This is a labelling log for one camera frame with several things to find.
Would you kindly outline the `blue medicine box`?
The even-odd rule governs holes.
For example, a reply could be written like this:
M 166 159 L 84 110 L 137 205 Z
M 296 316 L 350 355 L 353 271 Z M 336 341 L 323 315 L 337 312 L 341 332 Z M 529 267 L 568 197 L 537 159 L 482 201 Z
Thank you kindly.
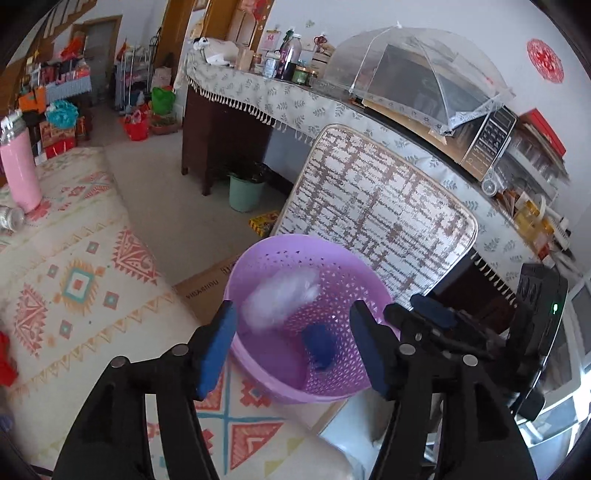
M 301 339 L 315 370 L 328 370 L 337 355 L 337 341 L 329 328 L 324 324 L 309 324 L 301 331 Z

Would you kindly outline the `green trash bucket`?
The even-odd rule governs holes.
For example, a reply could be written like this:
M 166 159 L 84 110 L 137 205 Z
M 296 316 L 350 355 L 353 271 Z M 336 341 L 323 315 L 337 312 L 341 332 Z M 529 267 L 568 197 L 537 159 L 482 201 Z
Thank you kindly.
M 259 206 L 263 196 L 266 177 L 254 174 L 249 177 L 231 174 L 229 176 L 229 206 L 240 213 L 247 213 Z

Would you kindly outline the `leaf pattern sideboard cloth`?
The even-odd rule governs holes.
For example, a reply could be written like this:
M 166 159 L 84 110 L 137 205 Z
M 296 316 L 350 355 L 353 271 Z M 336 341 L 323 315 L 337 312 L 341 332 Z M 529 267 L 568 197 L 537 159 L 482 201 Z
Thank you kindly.
M 522 265 L 538 260 L 513 220 L 485 197 L 480 186 L 461 177 L 441 154 L 430 153 L 418 142 L 354 107 L 290 82 L 213 66 L 194 50 L 181 60 L 175 83 L 186 84 L 191 93 L 252 115 L 270 127 L 294 130 L 294 136 L 308 144 L 314 143 L 325 127 L 339 124 L 369 136 L 405 158 L 453 193 L 475 215 L 477 264 L 504 294 L 516 293 Z

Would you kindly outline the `purple perforated basket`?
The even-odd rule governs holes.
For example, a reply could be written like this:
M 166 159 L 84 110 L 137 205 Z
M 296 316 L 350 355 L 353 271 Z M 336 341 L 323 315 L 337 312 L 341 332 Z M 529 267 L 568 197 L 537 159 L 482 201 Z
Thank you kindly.
M 256 286 L 280 270 L 312 267 L 321 274 L 322 293 L 298 309 L 279 328 L 253 332 L 240 307 Z M 224 291 L 238 312 L 231 351 L 243 370 L 276 400 L 321 403 L 346 399 L 370 387 L 363 359 L 349 326 L 349 309 L 362 300 L 377 322 L 392 297 L 380 277 L 358 256 L 327 240 L 297 234 L 270 236 L 249 247 L 236 261 Z M 337 341 L 332 366 L 317 371 L 304 348 L 301 331 L 324 324 Z

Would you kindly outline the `patterned chair right side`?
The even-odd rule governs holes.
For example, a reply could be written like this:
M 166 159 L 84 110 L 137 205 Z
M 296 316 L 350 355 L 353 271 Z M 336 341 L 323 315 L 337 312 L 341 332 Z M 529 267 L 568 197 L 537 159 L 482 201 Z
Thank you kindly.
M 429 175 L 345 125 L 324 129 L 273 234 L 341 245 L 372 268 L 394 302 L 433 290 L 473 247 L 478 222 Z

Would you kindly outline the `floral tablecloth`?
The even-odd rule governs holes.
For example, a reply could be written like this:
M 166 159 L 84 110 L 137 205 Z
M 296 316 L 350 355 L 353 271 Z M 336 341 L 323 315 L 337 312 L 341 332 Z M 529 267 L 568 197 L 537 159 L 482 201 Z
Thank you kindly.
M 76 148 L 36 169 L 43 198 L 1 237 L 1 329 L 16 381 L 13 439 L 53 470 L 91 389 L 116 356 L 157 357 L 200 325 L 135 235 L 102 151 Z M 223 479 L 349 479 L 342 452 L 311 431 L 322 405 L 281 407 L 235 363 L 195 404 Z

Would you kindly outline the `microwave oven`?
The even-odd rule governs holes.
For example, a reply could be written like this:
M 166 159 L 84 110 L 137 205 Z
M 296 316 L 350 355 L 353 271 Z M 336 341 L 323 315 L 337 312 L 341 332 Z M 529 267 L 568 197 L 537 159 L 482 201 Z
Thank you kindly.
M 471 120 L 456 128 L 451 136 L 443 136 L 409 118 L 370 100 L 362 101 L 367 113 L 377 119 L 389 119 L 412 140 L 417 140 L 432 153 L 441 152 L 448 163 L 481 182 L 506 151 L 518 117 L 507 107 Z

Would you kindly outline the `mesh food cover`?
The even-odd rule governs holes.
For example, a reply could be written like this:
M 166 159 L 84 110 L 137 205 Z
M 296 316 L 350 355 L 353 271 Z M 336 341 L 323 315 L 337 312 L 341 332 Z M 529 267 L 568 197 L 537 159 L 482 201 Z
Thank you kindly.
M 445 30 L 400 26 L 339 44 L 318 88 L 381 105 L 440 135 L 514 98 L 496 65 L 472 41 Z

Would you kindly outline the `green capped spice bottle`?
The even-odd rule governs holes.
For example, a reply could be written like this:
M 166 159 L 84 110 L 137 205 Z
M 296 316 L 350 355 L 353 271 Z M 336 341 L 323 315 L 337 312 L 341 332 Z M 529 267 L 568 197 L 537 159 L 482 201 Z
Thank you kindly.
M 25 213 L 20 207 L 0 206 L 0 227 L 2 230 L 18 232 L 24 225 Z

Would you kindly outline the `pink thermos bottle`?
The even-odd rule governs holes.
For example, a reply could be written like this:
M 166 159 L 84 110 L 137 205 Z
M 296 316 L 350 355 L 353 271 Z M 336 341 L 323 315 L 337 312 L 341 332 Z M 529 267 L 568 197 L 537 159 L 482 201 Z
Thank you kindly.
M 42 200 L 30 136 L 21 110 L 1 120 L 1 160 L 15 204 L 26 214 Z

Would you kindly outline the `red paper wall decoration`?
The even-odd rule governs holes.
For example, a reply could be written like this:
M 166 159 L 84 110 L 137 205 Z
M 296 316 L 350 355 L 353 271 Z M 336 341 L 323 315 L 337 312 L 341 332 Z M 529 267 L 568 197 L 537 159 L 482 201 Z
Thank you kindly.
M 562 61 L 549 45 L 540 39 L 531 39 L 527 42 L 526 50 L 530 62 L 544 80 L 553 84 L 563 83 Z

